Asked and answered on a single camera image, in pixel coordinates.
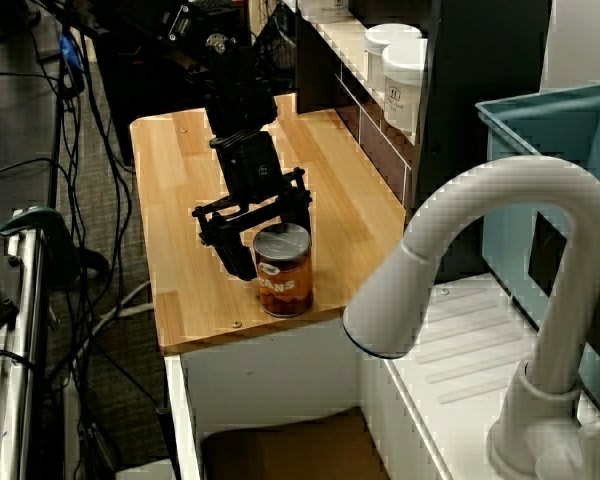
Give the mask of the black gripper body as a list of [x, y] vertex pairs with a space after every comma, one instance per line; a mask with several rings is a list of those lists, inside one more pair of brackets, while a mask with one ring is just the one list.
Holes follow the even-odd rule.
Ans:
[[268, 132], [252, 132], [242, 139], [214, 138], [210, 146], [217, 154], [228, 195], [196, 207], [192, 216], [198, 223], [200, 219], [224, 220], [241, 233], [280, 219], [287, 201], [294, 197], [305, 197], [312, 202], [311, 192], [304, 183], [305, 170], [295, 167], [289, 173], [282, 172]]

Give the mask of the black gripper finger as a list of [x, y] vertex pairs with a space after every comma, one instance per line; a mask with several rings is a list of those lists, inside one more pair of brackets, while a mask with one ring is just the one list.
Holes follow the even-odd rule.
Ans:
[[294, 197], [288, 200], [283, 212], [280, 215], [281, 222], [300, 226], [310, 233], [310, 202], [311, 200], [307, 200], [305, 197]]
[[230, 275], [243, 281], [251, 281], [257, 276], [251, 251], [242, 243], [237, 227], [219, 219], [200, 219], [199, 224], [201, 242], [215, 249]]

